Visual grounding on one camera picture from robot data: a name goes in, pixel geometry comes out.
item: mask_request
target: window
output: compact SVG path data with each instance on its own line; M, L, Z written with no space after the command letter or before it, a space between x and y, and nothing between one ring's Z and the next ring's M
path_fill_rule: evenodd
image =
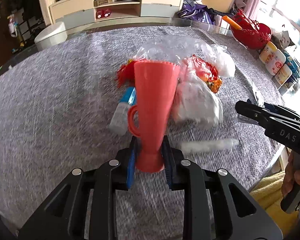
M300 0L260 0L257 21L277 31L287 30L295 46L287 48L300 60Z

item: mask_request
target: round table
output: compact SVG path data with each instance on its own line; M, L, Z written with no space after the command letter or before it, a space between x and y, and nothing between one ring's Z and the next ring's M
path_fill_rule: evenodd
M146 26L81 35L38 52L0 77L0 211L21 227L73 169L92 170L128 147L107 125L125 91L116 71L138 48L158 35L185 35L227 46L236 64L218 93L224 122L211 129L169 122L172 146L181 140L237 138L236 148L188 154L202 168L225 168L246 189L265 175L279 144L261 127L237 121L234 105L246 101L252 83L265 101L282 98L265 67L234 38L198 28ZM182 234L183 192L171 192L164 171L136 171L128 192L117 192L119 239L165 239Z

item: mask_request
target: human hand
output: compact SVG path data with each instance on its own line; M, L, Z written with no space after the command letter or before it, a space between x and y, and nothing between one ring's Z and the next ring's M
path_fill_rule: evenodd
M300 185L300 170L294 171L292 161L293 153L289 155L288 165L285 169L286 175L284 176L283 184L281 187L283 197L285 197L292 190L294 182Z

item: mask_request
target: black gripper frame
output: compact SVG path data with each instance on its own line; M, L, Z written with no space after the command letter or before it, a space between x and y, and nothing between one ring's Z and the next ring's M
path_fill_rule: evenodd
M209 190L217 239L282 240L280 229L229 172L203 170L184 160L180 150L170 148L166 136L161 151L169 188L185 191L183 239L211 239ZM106 162L92 171L80 169L79 175L78 169L73 170L25 223L18 239L83 240L90 189L94 192L89 239L117 239L115 191L131 186L137 152L133 137L130 147L118 152L118 165Z
M115 191L128 190L133 183L137 147L132 137L129 148L118 151L115 160L119 163L106 162L91 171L72 170L24 224L18 239L84 240L91 189L89 239L117 239Z
M284 106L265 103L265 108L238 101L235 105L238 114L258 122L265 128L265 135L292 149L294 169L300 169L300 115ZM294 212L300 204L300 185L294 183L293 189L281 201L281 209Z
M162 155L169 188L184 190L184 240L212 239L207 190L216 239L282 239L278 226L227 170L207 171L185 160L180 150L170 148L167 136Z

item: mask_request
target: white stool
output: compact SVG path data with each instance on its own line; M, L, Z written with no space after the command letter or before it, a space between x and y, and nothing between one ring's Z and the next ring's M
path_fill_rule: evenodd
M64 22L57 22L45 28L34 39L34 43L37 46L38 51L42 51L65 41L68 37L65 30L66 26Z

